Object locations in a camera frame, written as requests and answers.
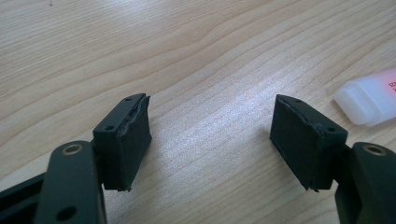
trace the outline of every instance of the black plastic bracket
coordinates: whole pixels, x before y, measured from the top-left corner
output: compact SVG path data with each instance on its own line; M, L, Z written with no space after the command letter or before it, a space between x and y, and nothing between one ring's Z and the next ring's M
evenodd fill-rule
M55 149L45 174L0 192L0 223L106 223L102 184L130 190L151 135L149 97L123 99L91 142Z
M346 146L347 131L305 102L276 97L270 138L305 189L335 179L343 224L396 223L396 154L371 143Z

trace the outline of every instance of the white bottle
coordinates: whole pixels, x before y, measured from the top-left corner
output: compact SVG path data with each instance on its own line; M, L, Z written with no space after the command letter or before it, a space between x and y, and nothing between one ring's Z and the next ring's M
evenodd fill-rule
M355 124L372 127L396 117L396 69L348 81L335 101Z

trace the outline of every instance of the small hole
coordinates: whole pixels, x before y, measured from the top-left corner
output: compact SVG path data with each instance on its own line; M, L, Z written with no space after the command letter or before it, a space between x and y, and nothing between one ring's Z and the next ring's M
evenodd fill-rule
M61 210L58 215L56 216L56 219L58 221L66 221L73 217L77 212L77 208L74 206L66 207L65 209Z
M106 130L106 131L111 131L111 130L113 130L113 129L114 129L113 126L106 126L106 127L105 127L105 130Z
M80 144L73 144L73 145L69 145L67 147L64 147L64 149L62 149L62 153L65 156L70 156L73 154L76 154L78 152L80 152L83 149L83 146Z
M366 151L375 154L376 156L385 156L387 155L387 151L381 147L376 146L364 146L363 147Z

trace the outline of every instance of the screw hole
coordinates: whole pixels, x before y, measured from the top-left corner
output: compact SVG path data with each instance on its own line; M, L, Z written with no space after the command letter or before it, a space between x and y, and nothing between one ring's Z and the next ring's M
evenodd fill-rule
M73 217L77 212L77 208L75 206L70 206L66 207L65 209L62 209L59 211L58 215L56 216L56 219L58 221L66 221Z
M113 130L113 129L114 129L113 126L106 126L106 127L105 127L105 130L106 130L106 131L111 131L111 130Z
M387 151L384 148L376 147L376 146L364 146L364 150L376 155L376 156L385 156L387 155Z

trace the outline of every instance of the wood grain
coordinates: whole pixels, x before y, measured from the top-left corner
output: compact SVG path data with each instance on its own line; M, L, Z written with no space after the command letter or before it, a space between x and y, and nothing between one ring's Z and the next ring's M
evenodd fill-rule
M268 139L275 96L396 148L395 120L354 125L333 100L395 50L393 0L2 1L0 190L146 92L153 141L109 223L338 223L336 185L304 191Z

